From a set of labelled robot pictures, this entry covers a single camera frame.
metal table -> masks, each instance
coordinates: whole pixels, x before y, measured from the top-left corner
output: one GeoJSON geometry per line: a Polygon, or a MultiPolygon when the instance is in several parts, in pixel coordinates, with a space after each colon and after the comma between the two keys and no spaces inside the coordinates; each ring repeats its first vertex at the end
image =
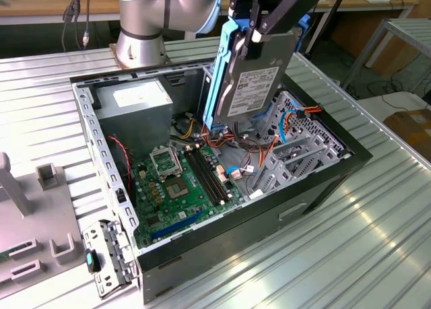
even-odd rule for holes
{"type": "MultiPolygon", "coordinates": [[[[355,63],[350,68],[345,79],[342,81],[342,88],[346,89],[349,86],[365,60],[369,57],[371,50],[381,40],[365,66],[369,68],[374,64],[390,39],[392,39],[393,35],[398,36],[400,39],[414,46],[419,52],[431,58],[431,19],[395,18],[391,20],[383,20],[362,50],[359,57],[356,59],[355,63]]],[[[431,69],[427,70],[421,78],[421,81],[425,79],[430,72],[431,69]]]]}
{"type": "MultiPolygon", "coordinates": [[[[218,39],[170,42],[172,60],[213,57],[218,39]]],[[[0,146],[15,175],[65,167],[81,229],[109,216],[68,78],[117,70],[108,49],[0,61],[0,146]]],[[[300,55],[286,71],[373,158],[319,209],[145,308],[431,306],[431,165],[300,55]]],[[[2,308],[140,308],[134,287],[98,298],[86,265],[14,294],[2,308]]]]}

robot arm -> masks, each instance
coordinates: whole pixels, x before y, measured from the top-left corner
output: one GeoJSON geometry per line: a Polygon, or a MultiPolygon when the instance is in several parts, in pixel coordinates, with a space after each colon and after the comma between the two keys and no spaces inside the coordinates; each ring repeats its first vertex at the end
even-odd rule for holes
{"type": "MultiPolygon", "coordinates": [[[[265,112],[292,56],[289,32],[318,0],[230,0],[203,122],[209,129],[265,112]]],[[[117,57],[128,67],[167,61],[162,28],[209,32],[221,0],[120,0],[117,57]]]]}
{"type": "Polygon", "coordinates": [[[167,62],[162,29],[210,32],[221,0],[119,0],[121,33],[117,58],[126,67],[167,62]]]}

connector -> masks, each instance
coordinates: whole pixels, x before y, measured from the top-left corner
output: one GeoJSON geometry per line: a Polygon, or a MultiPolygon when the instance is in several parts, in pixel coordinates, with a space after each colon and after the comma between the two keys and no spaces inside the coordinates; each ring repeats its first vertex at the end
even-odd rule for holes
{"type": "Polygon", "coordinates": [[[71,23],[72,18],[75,15],[72,6],[67,6],[65,12],[63,13],[63,22],[71,23]]]}
{"type": "Polygon", "coordinates": [[[84,48],[87,47],[87,44],[89,41],[90,41],[90,33],[88,33],[88,31],[86,30],[84,32],[84,35],[82,36],[82,45],[84,46],[84,48]]]}
{"type": "Polygon", "coordinates": [[[297,110],[296,111],[296,117],[298,117],[299,119],[306,118],[305,110],[302,110],[302,109],[297,110]]]}

green circuit board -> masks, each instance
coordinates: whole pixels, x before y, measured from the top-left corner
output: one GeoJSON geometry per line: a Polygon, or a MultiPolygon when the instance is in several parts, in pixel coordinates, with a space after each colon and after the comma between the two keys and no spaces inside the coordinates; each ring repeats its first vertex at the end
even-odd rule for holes
{"type": "MultiPolygon", "coordinates": [[[[202,147],[200,153],[208,162],[211,160],[212,165],[218,165],[210,147],[202,147]]],[[[154,233],[164,228],[169,228],[187,219],[197,218],[191,224],[193,225],[244,202],[236,185],[229,181],[222,186],[232,197],[224,205],[214,206],[186,160],[184,152],[179,151],[176,154],[183,173],[179,177],[167,178],[164,182],[159,180],[150,157],[132,165],[137,201],[135,212],[139,219],[139,227],[135,230],[134,235],[140,248],[187,229],[190,225],[183,226],[162,237],[152,238],[154,233]]]]}

red cable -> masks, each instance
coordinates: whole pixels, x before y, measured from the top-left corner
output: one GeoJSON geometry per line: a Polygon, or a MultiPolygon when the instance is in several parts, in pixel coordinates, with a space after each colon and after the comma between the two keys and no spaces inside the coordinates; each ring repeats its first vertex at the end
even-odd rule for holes
{"type": "Polygon", "coordinates": [[[131,177],[131,174],[130,174],[131,167],[130,167],[130,161],[129,161],[129,156],[127,155],[126,147],[118,139],[116,139],[115,137],[108,136],[108,138],[112,139],[113,141],[115,141],[115,143],[117,143],[118,145],[120,145],[121,149],[124,152],[124,156],[126,157],[126,163],[127,163],[127,177],[129,178],[128,188],[129,188],[129,192],[130,192],[130,182],[132,181],[132,177],[131,177]]]}

